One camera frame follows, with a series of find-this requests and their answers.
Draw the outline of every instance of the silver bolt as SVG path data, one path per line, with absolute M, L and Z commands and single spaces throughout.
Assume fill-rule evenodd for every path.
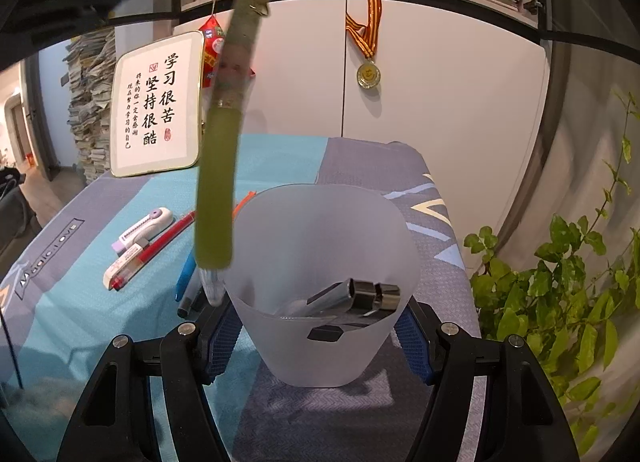
M 458 325 L 456 325 L 455 323 L 449 323 L 449 322 L 443 323 L 440 329 L 447 336 L 455 336 L 458 332 L 460 332 L 460 328 L 458 327 Z
M 516 334 L 511 334 L 509 336 L 509 344 L 516 348 L 522 348 L 524 346 L 524 339 Z
M 124 345 L 126 345 L 129 342 L 129 338 L 126 336 L 117 336 L 113 339 L 113 341 L 111 342 L 111 344 L 113 346 L 115 346 L 116 348 L 122 348 Z
M 178 327 L 178 334 L 181 336 L 188 336 L 193 334 L 196 330 L 196 325 L 193 323 L 183 323 Z

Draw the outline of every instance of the floor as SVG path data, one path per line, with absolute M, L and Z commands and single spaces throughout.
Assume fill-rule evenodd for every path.
M 51 181 L 37 168 L 18 169 L 27 174 L 20 189 L 42 227 L 84 189 L 84 181 L 71 169 L 61 169 Z

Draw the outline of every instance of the striped ribbon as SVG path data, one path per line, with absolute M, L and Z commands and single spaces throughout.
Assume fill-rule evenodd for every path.
M 364 54 L 366 59 L 372 59 L 376 55 L 378 47 L 378 29 L 380 28 L 380 18 L 382 17 L 382 0 L 367 0 L 369 6 L 369 19 L 367 25 L 356 22 L 348 13 L 346 16 L 346 30 L 353 42 Z

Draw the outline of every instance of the translucent plastic cup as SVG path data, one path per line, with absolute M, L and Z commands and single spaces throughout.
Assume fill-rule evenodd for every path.
M 336 342 L 307 338 L 330 318 L 275 315 L 348 278 L 397 285 L 396 312 Z M 234 223 L 234 255 L 220 279 L 258 353 L 293 386 L 348 384 L 369 365 L 420 279 L 402 214 L 380 194 L 347 185 L 287 185 L 256 195 Z

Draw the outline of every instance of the medal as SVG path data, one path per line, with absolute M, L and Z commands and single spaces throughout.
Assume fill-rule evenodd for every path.
M 382 0 L 367 0 L 369 7 L 369 19 L 367 25 L 357 23 L 347 14 L 346 31 L 351 35 L 353 42 L 362 51 L 367 59 L 358 68 L 356 79 L 358 84 L 364 89 L 371 89 L 378 86 L 382 77 L 380 69 L 373 63 L 378 46 L 378 28 L 380 27 L 380 17 L 382 16 Z

